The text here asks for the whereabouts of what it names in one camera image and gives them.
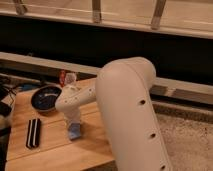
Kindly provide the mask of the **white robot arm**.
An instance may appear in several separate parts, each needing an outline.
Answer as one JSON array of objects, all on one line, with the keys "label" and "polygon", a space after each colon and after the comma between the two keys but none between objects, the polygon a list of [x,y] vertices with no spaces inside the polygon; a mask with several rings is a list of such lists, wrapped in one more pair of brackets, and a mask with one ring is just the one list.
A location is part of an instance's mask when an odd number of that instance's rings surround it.
[{"label": "white robot arm", "polygon": [[149,93],[155,79],[143,57],[114,60],[88,87],[65,86],[55,107],[74,125],[81,105],[97,103],[118,171],[173,171]]}]

